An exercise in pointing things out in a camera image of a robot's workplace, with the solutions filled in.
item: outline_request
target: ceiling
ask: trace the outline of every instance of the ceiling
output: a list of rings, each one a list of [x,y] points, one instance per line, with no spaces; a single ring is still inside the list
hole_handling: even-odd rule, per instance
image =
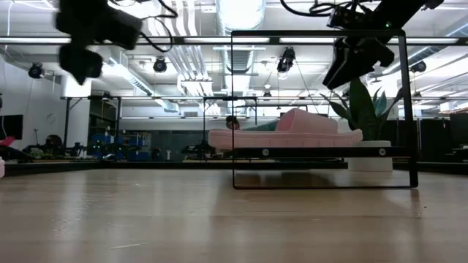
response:
[[[14,4],[10,13],[10,35],[11,36],[63,36],[53,27],[53,11],[51,6],[56,6],[55,1],[50,1],[48,5],[44,1],[24,1],[42,9],[33,8],[24,4]],[[216,8],[214,0],[196,1],[195,25],[197,32],[201,36],[216,36],[219,32],[216,29]],[[290,0],[291,7],[305,11],[311,6],[313,1]],[[4,22],[0,23],[2,35],[7,35],[8,9],[10,1],[0,0],[0,13]],[[445,0],[445,3],[436,10],[421,11],[404,27],[409,37],[444,37],[454,29],[468,24],[468,0]],[[262,29],[265,30],[326,30],[327,18],[304,18],[289,13],[281,7],[279,0],[267,0],[265,17]],[[297,64],[288,72],[286,80],[279,80],[275,71],[278,57],[282,54],[284,46],[262,46],[264,50],[257,51],[254,60],[253,76],[249,82],[249,94],[261,95],[265,91],[264,85],[270,84],[272,95],[275,96],[280,90],[280,96],[297,96],[303,94],[308,88],[312,93],[327,94],[328,90],[321,85],[321,80],[327,72],[333,58],[333,48],[328,46],[294,46]],[[418,52],[422,47],[408,47],[409,54]],[[33,61],[42,62],[44,67],[56,74],[63,74],[58,66],[57,49],[58,46],[25,46],[10,45],[8,47],[11,58],[10,62],[16,64],[31,63]],[[213,46],[203,45],[201,47],[203,59],[209,76],[213,80],[213,91],[220,91],[225,87],[225,79],[222,76],[224,68],[222,66],[222,56],[220,51],[213,50]],[[126,50],[124,53],[129,59],[129,68],[140,78],[151,85],[158,94],[175,96],[179,95],[176,88],[178,73],[168,61],[168,69],[165,73],[157,74],[152,69],[157,56],[163,56],[151,46],[138,46],[135,50]],[[450,70],[441,67],[468,53],[467,47],[448,47],[438,54],[427,59],[428,70],[423,74],[416,74],[413,81],[413,88],[443,83],[453,77]],[[467,60],[461,60],[458,64],[451,64],[452,67],[461,68],[460,63],[468,65]],[[448,93],[468,91],[467,79],[433,90],[424,96],[443,96]],[[134,88],[122,76],[113,74],[103,74],[103,76],[93,82],[93,89],[106,90],[118,96],[134,95]]]

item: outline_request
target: black cable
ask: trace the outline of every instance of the black cable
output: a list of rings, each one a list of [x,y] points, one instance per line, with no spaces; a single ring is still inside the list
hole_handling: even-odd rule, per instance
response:
[[[124,5],[119,4],[116,0],[109,0],[109,1],[110,1],[112,4],[118,5],[118,6],[120,6],[120,7],[131,7],[131,6],[133,6],[133,5],[135,5],[135,4],[137,3],[136,0],[133,0],[133,2],[132,2],[131,4],[124,6]]]
[[[351,10],[356,11],[356,8],[358,8],[359,5],[359,0],[352,0],[352,5],[351,5]]]
[[[346,1],[342,2],[339,4],[333,4],[333,3],[318,3],[318,1],[315,1],[315,4],[309,8],[309,12],[300,12],[297,10],[294,10],[290,6],[286,4],[284,0],[279,0],[281,5],[288,11],[291,12],[294,15],[300,15],[300,16],[305,16],[305,17],[310,17],[310,18],[321,18],[321,17],[328,17],[331,15],[331,11],[337,7],[344,6],[346,8],[351,7],[353,10],[356,10],[357,7],[363,7],[361,3],[364,2],[373,2],[373,0],[352,0],[352,1]]]
[[[148,41],[148,43],[154,47],[156,50],[158,50],[159,52],[162,52],[162,53],[166,53],[166,52],[169,52],[172,48],[173,48],[173,45],[174,45],[174,38],[173,38],[173,35],[170,33],[170,30],[167,28],[167,26],[160,20],[160,18],[171,18],[171,19],[176,19],[178,18],[178,13],[170,8],[169,6],[166,5],[166,3],[164,3],[163,0],[158,0],[158,2],[167,10],[170,12],[170,15],[152,15],[152,16],[148,16],[146,18],[142,18],[141,20],[144,21],[144,20],[147,20],[149,18],[153,18],[154,20],[160,22],[162,24],[162,26],[164,27],[164,29],[167,31],[167,35],[169,37],[169,48],[168,49],[162,49],[160,47],[158,47],[156,44],[154,44],[151,39],[143,32],[140,32],[141,36],[146,39],[146,41]]]

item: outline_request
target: person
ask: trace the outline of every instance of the person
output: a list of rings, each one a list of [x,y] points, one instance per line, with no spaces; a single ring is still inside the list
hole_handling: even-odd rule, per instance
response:
[[[235,130],[241,129],[241,125],[235,116],[226,117],[226,127],[228,129],[235,129]]]
[[[164,159],[162,158],[162,155],[161,155],[161,149],[160,148],[155,148],[152,150],[151,152],[151,159],[154,161],[154,162],[161,162],[161,161],[164,161]]]

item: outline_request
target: ceiling duct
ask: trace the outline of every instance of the ceiling duct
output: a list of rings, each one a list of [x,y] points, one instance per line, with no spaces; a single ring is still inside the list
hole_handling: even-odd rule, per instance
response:
[[[120,75],[125,78],[134,88],[137,88],[139,91],[142,91],[147,96],[164,96],[163,94],[158,94],[156,91],[151,88],[151,85],[148,84],[142,77],[132,71],[128,67],[128,58],[123,52],[116,52],[115,56],[112,50],[109,47],[99,47],[99,53],[106,53],[109,55],[108,62],[104,63],[102,68],[103,71],[108,71],[110,74]],[[167,100],[155,99],[157,104],[160,104],[164,111],[167,113],[178,113],[179,106],[176,103],[169,102]]]
[[[216,0],[216,15],[219,34],[230,36],[234,30],[258,30],[262,26],[265,16],[266,0]],[[234,50],[231,56],[230,48],[222,53],[224,73],[245,74],[252,69],[254,51]],[[225,79],[226,85],[230,85],[230,76]],[[242,80],[237,90],[247,89],[248,80]]]
[[[455,31],[452,31],[451,33],[446,35],[447,37],[468,37],[468,23],[465,23],[463,26],[459,27]],[[448,46],[429,46],[429,47],[423,47],[421,49],[418,49],[414,53],[408,56],[408,65],[412,66],[442,50],[447,48]],[[400,63],[395,63],[391,66],[389,66],[386,70],[383,71],[382,75],[391,75],[393,73],[396,73],[400,71]]]

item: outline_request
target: camera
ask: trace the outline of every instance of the camera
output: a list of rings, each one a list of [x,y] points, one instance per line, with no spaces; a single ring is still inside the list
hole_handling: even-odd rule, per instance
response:
[[[28,71],[29,77],[34,78],[35,80],[40,80],[44,77],[44,69],[42,68],[42,63],[33,63],[31,68]]]
[[[295,52],[293,47],[286,47],[283,52],[281,59],[279,60],[278,73],[287,73],[293,67],[293,61],[295,60]]]
[[[165,57],[158,57],[156,58],[156,62],[154,62],[153,69],[156,73],[164,73],[167,70],[167,64],[165,61]]]

